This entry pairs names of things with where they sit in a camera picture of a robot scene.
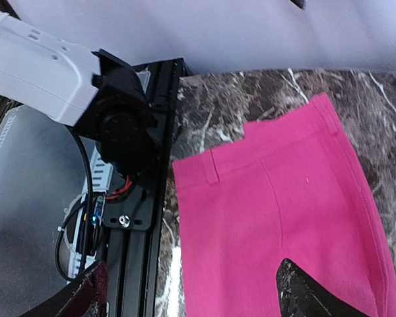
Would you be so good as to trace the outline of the pink trousers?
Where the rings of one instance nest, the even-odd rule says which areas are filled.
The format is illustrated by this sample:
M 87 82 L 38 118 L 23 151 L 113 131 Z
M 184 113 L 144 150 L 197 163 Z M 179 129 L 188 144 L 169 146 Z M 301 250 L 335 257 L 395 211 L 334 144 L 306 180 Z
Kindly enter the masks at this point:
M 279 316 L 288 258 L 369 316 L 396 316 L 396 274 L 358 157 L 326 94 L 173 164 L 188 316 Z

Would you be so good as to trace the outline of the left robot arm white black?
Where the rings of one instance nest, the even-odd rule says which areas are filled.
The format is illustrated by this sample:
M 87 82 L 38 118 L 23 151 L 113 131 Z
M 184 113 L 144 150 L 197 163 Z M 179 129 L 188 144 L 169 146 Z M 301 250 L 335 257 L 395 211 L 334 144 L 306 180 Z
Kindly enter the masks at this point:
M 102 160 L 121 175 L 144 172 L 157 158 L 151 107 L 130 64 L 1 11 L 0 95 L 97 142 Z

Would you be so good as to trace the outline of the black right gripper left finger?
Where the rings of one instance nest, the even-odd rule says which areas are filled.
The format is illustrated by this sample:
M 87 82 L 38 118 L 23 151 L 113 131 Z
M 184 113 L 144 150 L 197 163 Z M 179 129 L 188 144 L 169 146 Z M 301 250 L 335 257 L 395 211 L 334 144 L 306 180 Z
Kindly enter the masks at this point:
M 95 261 L 60 292 L 25 312 L 24 316 L 107 316 L 108 269 Z

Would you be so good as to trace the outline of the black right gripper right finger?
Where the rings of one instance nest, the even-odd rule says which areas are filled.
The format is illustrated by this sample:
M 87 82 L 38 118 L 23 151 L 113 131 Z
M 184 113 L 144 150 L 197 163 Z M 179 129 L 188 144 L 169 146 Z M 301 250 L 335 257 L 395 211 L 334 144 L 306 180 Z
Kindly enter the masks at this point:
M 364 262 L 343 259 L 321 264 L 317 260 L 275 260 L 281 316 L 380 315 Z

